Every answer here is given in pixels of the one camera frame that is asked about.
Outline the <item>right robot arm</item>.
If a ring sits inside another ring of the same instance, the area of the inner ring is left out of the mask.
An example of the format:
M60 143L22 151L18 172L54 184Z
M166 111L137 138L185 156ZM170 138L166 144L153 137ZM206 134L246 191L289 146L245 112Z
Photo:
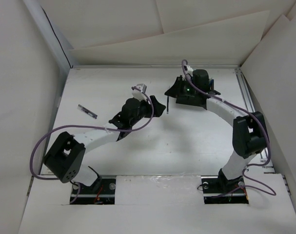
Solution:
M261 112L250 113L228 103L215 89L215 81L206 70L193 70L188 66L185 69L164 94L175 98L178 104L198 106L212 112L233 128L233 153L219 170L214 188L218 193L240 188L243 172L269 142L264 116Z

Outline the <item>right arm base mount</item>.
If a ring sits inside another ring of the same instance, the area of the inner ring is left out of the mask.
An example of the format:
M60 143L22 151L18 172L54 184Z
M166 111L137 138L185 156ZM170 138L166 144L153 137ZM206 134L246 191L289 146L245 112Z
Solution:
M217 175L201 177L197 189L203 192L205 204L249 204L243 177L227 181Z

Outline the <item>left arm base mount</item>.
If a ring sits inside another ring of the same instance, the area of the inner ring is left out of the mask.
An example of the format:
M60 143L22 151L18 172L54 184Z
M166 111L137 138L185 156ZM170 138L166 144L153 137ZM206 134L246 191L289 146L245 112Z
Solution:
M92 186L82 183L72 183L70 195L70 205L114 205L116 191L116 176L109 175L102 177L90 166L87 172L92 172L97 176Z

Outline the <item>black slotted organizer container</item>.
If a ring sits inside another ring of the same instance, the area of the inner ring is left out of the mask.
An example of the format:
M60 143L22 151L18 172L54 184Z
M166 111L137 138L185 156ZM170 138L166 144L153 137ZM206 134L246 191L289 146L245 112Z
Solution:
M215 95L215 90L211 90L207 92L210 95ZM206 99L209 97L188 97L184 94L184 92L176 98L177 104L183 104L183 105L191 105L191 106L198 106L206 108Z

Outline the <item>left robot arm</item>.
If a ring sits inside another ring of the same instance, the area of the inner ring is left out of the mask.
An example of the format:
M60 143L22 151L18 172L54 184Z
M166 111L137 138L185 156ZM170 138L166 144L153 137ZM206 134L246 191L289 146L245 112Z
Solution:
M82 184L89 193L100 189L101 176L90 166L84 165L83 158L89 152L111 142L124 139L133 131L133 126L143 118L160 117L166 106L155 96L147 100L129 98L103 129L95 129L82 134L58 135L43 158L44 165L62 182Z

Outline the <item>aluminium rail right side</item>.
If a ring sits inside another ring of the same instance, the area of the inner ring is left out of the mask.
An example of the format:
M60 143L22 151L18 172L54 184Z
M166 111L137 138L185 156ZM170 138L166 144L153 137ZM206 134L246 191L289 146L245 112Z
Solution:
M256 109L255 109L254 103L252 101L250 91L248 89L247 81L246 81L245 76L243 75L243 72L241 71L240 67L235 68L235 75L237 77L237 81L238 81L238 84L239 84L239 87L241 90L242 97L244 99L246 109L250 112L255 112ZM264 163L268 159L268 150L267 149L263 150L263 152L260 153L259 158L260 158L260 162ZM266 166L263 166L263 171L264 171L264 173L268 172L269 174L276 173L272 161L270 161ZM282 179L285 183L285 187L286 187L286 190L287 190L289 196L291 196L291 192L289 190L285 175L282 175Z

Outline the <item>purple gel pen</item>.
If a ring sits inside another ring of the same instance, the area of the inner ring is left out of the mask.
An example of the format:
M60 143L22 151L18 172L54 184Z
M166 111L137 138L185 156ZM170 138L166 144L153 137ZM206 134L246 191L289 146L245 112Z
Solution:
M97 117L98 117L98 115L96 115L94 112L90 111L89 109L85 108L84 106L82 106L80 104L78 104L78 109L94 119L97 119Z

